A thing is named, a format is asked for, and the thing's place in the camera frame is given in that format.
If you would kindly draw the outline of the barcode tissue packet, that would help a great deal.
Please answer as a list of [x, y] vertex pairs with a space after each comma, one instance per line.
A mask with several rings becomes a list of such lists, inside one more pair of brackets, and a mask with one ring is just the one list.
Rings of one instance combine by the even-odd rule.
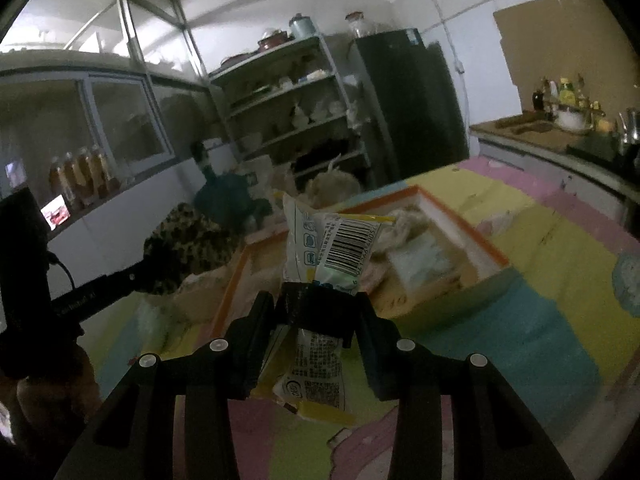
[[276, 327], [252, 395], [310, 422], [356, 424], [342, 351], [352, 345], [364, 271], [393, 216], [318, 211], [283, 196], [288, 236]]

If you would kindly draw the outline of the jar atop refrigerator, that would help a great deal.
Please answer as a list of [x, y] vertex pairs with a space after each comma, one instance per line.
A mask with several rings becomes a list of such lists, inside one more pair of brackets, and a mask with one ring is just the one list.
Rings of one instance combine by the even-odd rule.
[[375, 26], [369, 22], [362, 11], [352, 11], [345, 16], [352, 38], [359, 39], [375, 33]]

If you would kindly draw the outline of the orange rimmed cardboard box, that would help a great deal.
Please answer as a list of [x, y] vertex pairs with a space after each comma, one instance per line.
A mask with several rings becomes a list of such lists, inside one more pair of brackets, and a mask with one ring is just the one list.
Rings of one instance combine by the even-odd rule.
[[[428, 229], [401, 248], [373, 254], [361, 289], [376, 313], [410, 334], [457, 322], [498, 299], [514, 280], [508, 258], [436, 197], [416, 185], [347, 208], [348, 214], [394, 216], [417, 209]], [[222, 335], [246, 315], [258, 289], [277, 295], [288, 228], [284, 223], [250, 236], [221, 300], [210, 333]]]

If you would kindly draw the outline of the white plastic bag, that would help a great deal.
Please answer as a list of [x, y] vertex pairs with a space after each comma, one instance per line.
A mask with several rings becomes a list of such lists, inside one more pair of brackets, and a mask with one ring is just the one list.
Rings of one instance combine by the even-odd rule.
[[329, 163], [326, 171], [320, 172], [306, 183], [299, 199], [314, 209], [323, 209], [352, 198], [362, 192], [355, 176], [337, 167], [338, 158]]

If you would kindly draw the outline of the white fluffy cloth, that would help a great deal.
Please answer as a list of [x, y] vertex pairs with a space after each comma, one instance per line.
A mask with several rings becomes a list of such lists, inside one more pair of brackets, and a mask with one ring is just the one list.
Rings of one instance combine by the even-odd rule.
[[393, 214], [395, 221], [380, 229], [372, 249], [374, 254], [382, 255], [390, 250], [401, 248], [430, 226], [427, 216], [417, 209], [396, 209]]

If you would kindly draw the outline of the leopard print cloth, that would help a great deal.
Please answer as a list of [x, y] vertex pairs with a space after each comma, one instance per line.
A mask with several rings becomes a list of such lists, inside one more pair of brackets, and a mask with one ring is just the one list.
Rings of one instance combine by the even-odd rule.
[[143, 243], [145, 291], [172, 294], [189, 275], [228, 264], [240, 243], [238, 232], [222, 228], [187, 203], [178, 204]]

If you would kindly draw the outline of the kitchen counter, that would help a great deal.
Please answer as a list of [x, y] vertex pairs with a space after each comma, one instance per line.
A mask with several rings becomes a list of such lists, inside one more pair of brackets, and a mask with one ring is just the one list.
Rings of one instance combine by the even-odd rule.
[[582, 150], [592, 136], [564, 131], [539, 112], [481, 122], [469, 130], [473, 154], [503, 162], [575, 195], [639, 235], [639, 181]]

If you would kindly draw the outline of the black refrigerator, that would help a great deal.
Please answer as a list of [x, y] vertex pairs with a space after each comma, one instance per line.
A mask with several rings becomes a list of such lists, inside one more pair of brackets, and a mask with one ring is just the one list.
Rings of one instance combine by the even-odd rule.
[[375, 121], [368, 150], [381, 181], [469, 156], [457, 93], [437, 42], [427, 46], [415, 28], [379, 32], [354, 40], [348, 58]]

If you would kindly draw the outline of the amber liquid bottles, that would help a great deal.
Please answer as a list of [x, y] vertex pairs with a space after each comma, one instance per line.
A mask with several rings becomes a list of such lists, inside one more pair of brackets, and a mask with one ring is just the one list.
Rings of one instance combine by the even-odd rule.
[[49, 184], [70, 212], [83, 211], [120, 190], [120, 182], [99, 145], [83, 146], [76, 153], [53, 157]]

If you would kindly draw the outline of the brown cardboard sheet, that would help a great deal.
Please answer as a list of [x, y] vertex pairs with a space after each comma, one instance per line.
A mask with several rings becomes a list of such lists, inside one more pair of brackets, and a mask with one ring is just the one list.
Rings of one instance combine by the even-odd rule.
[[534, 0], [494, 13], [521, 106], [533, 107], [544, 78], [582, 79], [606, 114], [638, 104], [639, 65], [623, 29], [602, 0]]

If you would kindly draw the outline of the metal storage shelf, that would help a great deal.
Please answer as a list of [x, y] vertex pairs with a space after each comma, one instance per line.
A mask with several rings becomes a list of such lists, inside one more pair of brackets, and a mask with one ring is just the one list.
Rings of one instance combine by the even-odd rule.
[[228, 58], [209, 81], [243, 160], [288, 165], [300, 190], [331, 166], [365, 188], [374, 182], [355, 107], [322, 35]]

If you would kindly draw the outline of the teal pot on shelf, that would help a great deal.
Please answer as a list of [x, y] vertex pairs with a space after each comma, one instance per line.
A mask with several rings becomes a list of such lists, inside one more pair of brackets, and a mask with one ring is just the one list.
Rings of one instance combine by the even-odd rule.
[[317, 35], [312, 19], [301, 13], [295, 14], [288, 22], [292, 37], [295, 40], [306, 39]]

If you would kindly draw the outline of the small lit screen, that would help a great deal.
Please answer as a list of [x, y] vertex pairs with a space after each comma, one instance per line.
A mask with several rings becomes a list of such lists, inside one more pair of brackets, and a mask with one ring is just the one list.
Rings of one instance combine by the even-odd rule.
[[70, 220], [70, 211], [62, 195], [55, 196], [53, 200], [40, 209], [40, 212], [51, 231], [55, 231], [64, 222]]

